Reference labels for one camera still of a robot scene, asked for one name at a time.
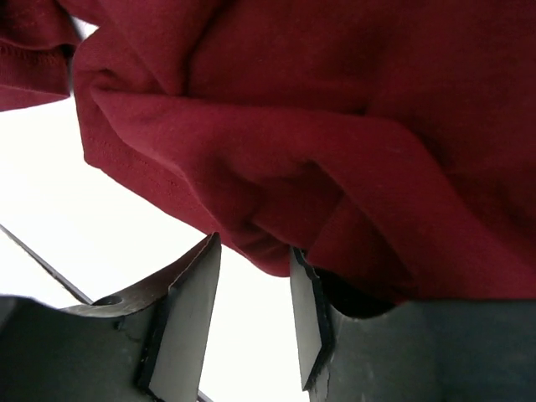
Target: black plastic part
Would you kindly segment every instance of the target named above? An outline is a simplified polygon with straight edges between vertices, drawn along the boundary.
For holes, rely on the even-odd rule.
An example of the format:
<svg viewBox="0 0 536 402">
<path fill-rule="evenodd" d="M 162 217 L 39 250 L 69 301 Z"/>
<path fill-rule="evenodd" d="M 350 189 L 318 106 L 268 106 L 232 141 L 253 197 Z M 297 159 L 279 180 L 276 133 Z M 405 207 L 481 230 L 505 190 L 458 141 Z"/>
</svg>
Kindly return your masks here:
<svg viewBox="0 0 536 402">
<path fill-rule="evenodd" d="M 209 236 L 93 306 L 0 297 L 0 400 L 194 402 L 220 254 Z"/>
<path fill-rule="evenodd" d="M 311 402 L 536 400 L 536 301 L 423 301 L 389 307 L 366 300 L 370 314 L 357 308 L 357 317 L 348 316 L 326 292 L 314 293 L 314 300 L 305 303 L 303 282 L 311 280 L 306 272 L 314 269 L 295 250 L 291 260 L 300 370 L 308 379 Z M 317 304 L 328 306 L 332 345 L 314 342 L 314 328 L 325 325 L 311 322 Z M 309 317 L 307 326 L 303 317 Z M 322 314 L 317 320 L 324 319 Z M 314 373 L 311 361 L 318 361 L 322 348 L 332 351 Z"/>
</svg>

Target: white background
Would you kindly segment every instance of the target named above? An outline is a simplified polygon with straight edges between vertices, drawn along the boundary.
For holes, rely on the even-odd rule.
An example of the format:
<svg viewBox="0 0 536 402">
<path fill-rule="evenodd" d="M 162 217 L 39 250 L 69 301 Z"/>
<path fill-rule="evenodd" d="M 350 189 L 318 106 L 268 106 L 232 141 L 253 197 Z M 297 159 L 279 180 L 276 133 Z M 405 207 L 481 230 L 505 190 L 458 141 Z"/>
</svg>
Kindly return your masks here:
<svg viewBox="0 0 536 402">
<path fill-rule="evenodd" d="M 0 223 L 93 300 L 204 237 L 85 165 L 73 99 L 0 114 Z M 0 293 L 75 304 L 1 233 Z M 227 249 L 200 389 L 215 402 L 308 401 L 289 281 Z"/>
</svg>

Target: red shirt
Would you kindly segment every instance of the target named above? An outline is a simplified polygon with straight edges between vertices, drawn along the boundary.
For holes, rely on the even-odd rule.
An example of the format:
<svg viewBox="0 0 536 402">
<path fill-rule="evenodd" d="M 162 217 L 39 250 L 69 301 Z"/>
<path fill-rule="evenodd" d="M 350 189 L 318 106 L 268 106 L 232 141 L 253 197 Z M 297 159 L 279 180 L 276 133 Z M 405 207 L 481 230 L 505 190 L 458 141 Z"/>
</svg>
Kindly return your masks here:
<svg viewBox="0 0 536 402">
<path fill-rule="evenodd" d="M 163 211 L 272 275 L 536 297 L 534 0 L 59 3 L 100 28 L 0 8 L 0 108 L 68 96 L 76 49 L 85 160 Z"/>
</svg>

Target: dark red fabric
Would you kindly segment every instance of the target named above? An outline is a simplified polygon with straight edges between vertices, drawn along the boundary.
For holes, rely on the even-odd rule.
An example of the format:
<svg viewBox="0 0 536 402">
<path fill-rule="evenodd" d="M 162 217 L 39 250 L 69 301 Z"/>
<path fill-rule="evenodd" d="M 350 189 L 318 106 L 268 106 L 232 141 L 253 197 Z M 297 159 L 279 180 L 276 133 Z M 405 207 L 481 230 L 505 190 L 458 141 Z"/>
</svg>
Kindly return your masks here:
<svg viewBox="0 0 536 402">
<path fill-rule="evenodd" d="M 86 161 L 163 211 L 272 275 L 293 245 L 397 302 L 536 297 L 534 0 L 60 3 L 100 25 Z M 2 108 L 67 96 L 67 15 L 1 7 Z"/>
</svg>

